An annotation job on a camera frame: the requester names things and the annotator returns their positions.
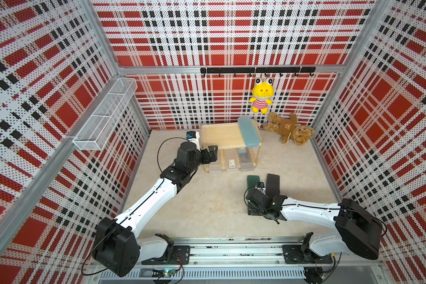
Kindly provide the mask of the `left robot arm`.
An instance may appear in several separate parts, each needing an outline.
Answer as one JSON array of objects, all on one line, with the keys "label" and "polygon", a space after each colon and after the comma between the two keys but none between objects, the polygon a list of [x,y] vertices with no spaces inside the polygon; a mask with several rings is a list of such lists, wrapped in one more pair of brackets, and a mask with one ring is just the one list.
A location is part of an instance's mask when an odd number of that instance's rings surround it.
[{"label": "left robot arm", "polygon": [[188,140],[177,150],[174,162],[160,174],[154,186],[134,205],[115,218],[103,218],[95,227],[91,256],[119,277],[137,263],[176,259],[173,240],[164,234],[141,239],[143,228],[165,203],[174,198],[194,177],[202,164],[218,159],[218,147],[199,149]]}]

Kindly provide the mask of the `light teal pencil case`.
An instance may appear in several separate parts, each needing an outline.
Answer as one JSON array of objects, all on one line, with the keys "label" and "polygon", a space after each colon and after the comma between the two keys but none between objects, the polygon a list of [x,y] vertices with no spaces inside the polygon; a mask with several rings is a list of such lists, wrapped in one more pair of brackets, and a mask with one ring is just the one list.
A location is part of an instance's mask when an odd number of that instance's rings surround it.
[{"label": "light teal pencil case", "polygon": [[237,122],[246,147],[260,146],[259,133],[253,120],[250,117],[240,117]]}]

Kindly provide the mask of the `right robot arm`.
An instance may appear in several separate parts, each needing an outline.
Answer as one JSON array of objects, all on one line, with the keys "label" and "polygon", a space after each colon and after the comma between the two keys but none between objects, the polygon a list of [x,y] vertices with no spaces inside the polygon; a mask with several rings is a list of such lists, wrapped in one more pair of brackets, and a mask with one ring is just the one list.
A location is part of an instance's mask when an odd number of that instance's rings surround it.
[{"label": "right robot arm", "polygon": [[248,210],[267,220],[303,221],[330,229],[326,234],[306,233],[301,245],[289,250],[289,261],[316,263],[335,253],[352,253],[368,260],[379,257],[386,225],[356,201],[344,198],[340,203],[322,204],[298,201],[285,195],[269,196],[263,188],[246,189]]}]

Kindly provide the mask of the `dark green pencil case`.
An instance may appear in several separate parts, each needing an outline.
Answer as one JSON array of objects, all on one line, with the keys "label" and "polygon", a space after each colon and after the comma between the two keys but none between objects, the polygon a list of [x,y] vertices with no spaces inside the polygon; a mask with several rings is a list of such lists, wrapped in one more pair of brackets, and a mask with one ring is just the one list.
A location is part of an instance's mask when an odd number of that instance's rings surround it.
[{"label": "dark green pencil case", "polygon": [[260,177],[258,175],[248,175],[246,181],[247,190],[250,192],[252,189],[256,189],[256,187],[259,185]]}]

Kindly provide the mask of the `black pencil case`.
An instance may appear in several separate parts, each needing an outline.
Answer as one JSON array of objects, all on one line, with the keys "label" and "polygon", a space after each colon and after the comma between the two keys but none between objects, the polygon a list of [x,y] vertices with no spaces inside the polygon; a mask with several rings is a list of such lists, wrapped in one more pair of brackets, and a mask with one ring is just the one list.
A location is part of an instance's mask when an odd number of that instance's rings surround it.
[{"label": "black pencil case", "polygon": [[274,198],[280,195],[280,176],[274,174],[267,174],[266,177],[266,195]]}]

